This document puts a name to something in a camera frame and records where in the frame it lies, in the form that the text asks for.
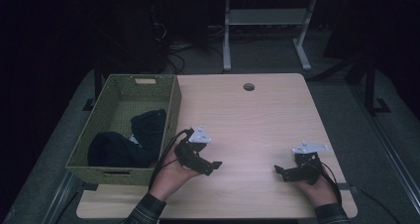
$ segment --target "gray carpet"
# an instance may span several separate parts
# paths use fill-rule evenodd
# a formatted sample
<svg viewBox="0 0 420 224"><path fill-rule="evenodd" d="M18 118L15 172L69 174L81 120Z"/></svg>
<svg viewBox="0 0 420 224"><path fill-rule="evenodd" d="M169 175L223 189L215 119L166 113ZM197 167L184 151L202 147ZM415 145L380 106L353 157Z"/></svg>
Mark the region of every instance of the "gray carpet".
<svg viewBox="0 0 420 224"><path fill-rule="evenodd" d="M230 73L298 72L305 77L314 76L333 66L339 60L322 57L330 33L311 30L304 49L312 63L311 71L303 71L292 46L298 29L269 29L258 33L251 43L231 44L232 71ZM223 64L221 42L211 45L212 50L190 49L178 53L185 60L185 74L221 73ZM181 59L170 56L180 68ZM411 114L397 96L392 83L382 74L376 77L375 96L385 100L391 113L367 115L358 94L363 94L364 84L349 86L344 78L348 69L338 71L323 81L308 82L309 89L321 119L334 147L347 181L379 199L401 223L420 223L420 215L414 208L390 158L377 135L374 123L379 123L387 138L395 146L413 178L420 181L417 155L420 154L420 122ZM164 73L172 73L167 67ZM64 165L87 119L82 111L87 99L93 98L93 74L88 73L74 94L68 108L46 145L37 165L14 204L14 216L7 224L49 223L43 222L50 210L54 196L65 177ZM61 202L68 202L77 181ZM119 223L119 220L82 220L75 210L80 198L77 194L59 219L59 223ZM361 193L354 194L359 214L352 221L363 223L394 223L376 203ZM300 223L316 223L315 220L299 220Z"/></svg>

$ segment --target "grommet hole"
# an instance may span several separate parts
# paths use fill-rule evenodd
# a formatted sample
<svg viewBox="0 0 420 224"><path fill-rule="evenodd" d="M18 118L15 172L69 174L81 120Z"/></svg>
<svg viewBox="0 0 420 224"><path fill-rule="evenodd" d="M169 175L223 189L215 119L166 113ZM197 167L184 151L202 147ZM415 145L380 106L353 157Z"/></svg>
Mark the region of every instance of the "grommet hole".
<svg viewBox="0 0 420 224"><path fill-rule="evenodd" d="M251 83L246 83L244 84L244 89L247 91L253 91L254 89L256 89L256 87Z"/></svg>

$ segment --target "left hand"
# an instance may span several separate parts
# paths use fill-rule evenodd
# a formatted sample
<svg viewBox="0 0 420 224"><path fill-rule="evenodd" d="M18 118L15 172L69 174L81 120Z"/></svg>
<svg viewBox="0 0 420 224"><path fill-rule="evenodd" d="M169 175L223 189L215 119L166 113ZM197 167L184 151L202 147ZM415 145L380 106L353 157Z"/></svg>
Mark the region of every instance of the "left hand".
<svg viewBox="0 0 420 224"><path fill-rule="evenodd" d="M183 168L179 161L175 161L176 154L174 149L176 146L178 144L170 149L163 161L163 168L157 174L155 182L149 190L149 193L160 201L166 201L169 196L178 191L187 181L200 175L197 171Z"/></svg>

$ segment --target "black cloth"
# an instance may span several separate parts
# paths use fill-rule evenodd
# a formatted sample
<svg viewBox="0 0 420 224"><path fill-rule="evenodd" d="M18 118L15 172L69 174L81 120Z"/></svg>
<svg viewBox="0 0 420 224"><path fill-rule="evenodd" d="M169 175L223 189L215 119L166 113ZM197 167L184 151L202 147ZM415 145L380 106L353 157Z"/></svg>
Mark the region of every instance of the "black cloth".
<svg viewBox="0 0 420 224"><path fill-rule="evenodd" d="M87 155L91 167L147 168L158 159L166 113L163 109L132 118L136 144L116 132L98 133Z"/></svg>

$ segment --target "dark background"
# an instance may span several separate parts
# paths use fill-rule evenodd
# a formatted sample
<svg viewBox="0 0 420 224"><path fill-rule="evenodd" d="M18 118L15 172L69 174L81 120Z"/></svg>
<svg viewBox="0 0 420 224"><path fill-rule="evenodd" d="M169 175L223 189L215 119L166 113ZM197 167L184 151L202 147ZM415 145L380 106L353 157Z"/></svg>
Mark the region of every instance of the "dark background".
<svg viewBox="0 0 420 224"><path fill-rule="evenodd" d="M158 6L156 2L0 0L0 220L88 71L100 65L105 76L160 72L169 42L156 44L152 21L166 23L171 36L183 36L201 47L207 43L207 25L223 23L224 0L158 0ZM312 28L335 26L325 56L345 59L372 44L376 66L391 78L418 118L419 2L318 0L311 22ZM130 17L133 14L142 17ZM142 27L139 34L137 26ZM144 45L148 51L139 50Z"/></svg>

